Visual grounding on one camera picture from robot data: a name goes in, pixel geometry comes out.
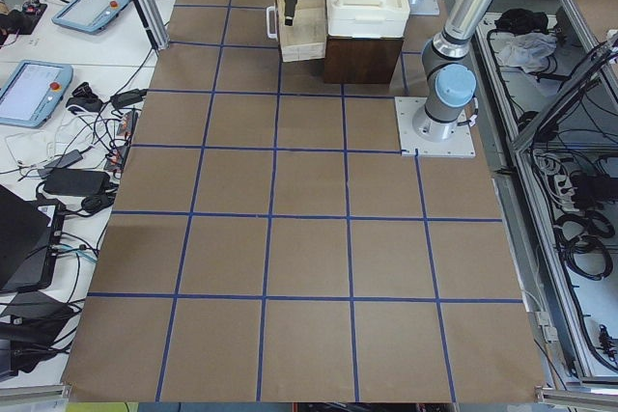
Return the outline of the white plastic crate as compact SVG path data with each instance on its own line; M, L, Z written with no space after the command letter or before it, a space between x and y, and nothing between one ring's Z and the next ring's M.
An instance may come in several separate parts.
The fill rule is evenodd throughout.
M325 0L332 37L398 39L409 17L408 0Z

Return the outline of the upper blue teach pendant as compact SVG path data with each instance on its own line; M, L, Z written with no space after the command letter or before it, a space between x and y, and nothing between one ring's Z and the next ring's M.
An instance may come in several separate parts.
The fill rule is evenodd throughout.
M71 0L51 21L86 34L104 29L131 0Z

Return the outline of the blue teach pendant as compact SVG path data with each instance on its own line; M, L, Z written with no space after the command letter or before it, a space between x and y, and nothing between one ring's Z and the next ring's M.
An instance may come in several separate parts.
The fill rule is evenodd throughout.
M131 0L71 0L51 21L86 34L104 29Z
M21 61L1 90L1 124L40 127L62 100L72 78L71 65Z

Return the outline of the white crumpled cloth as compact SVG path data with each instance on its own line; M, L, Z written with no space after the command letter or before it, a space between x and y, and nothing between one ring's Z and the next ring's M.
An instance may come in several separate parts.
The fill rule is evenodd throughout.
M543 70L548 57L557 46L554 35L528 33L506 40L505 46L497 53L497 62L502 67L520 68L524 72Z

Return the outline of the lower blue teach pendant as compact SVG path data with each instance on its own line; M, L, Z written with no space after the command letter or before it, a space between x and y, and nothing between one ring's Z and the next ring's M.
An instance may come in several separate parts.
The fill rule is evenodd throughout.
M21 61L1 90L1 124L40 127L62 100L72 78L71 65Z

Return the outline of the black power adapter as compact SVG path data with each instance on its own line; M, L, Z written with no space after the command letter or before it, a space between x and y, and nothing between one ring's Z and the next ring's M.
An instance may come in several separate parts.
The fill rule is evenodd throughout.
M102 193L111 186L105 172L57 169L45 180L43 190L53 195L86 197Z

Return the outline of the black laptop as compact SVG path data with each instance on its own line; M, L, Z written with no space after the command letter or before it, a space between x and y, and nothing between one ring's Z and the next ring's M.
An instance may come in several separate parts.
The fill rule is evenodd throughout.
M65 205L55 199L26 201L1 188L1 292L48 288L64 226Z

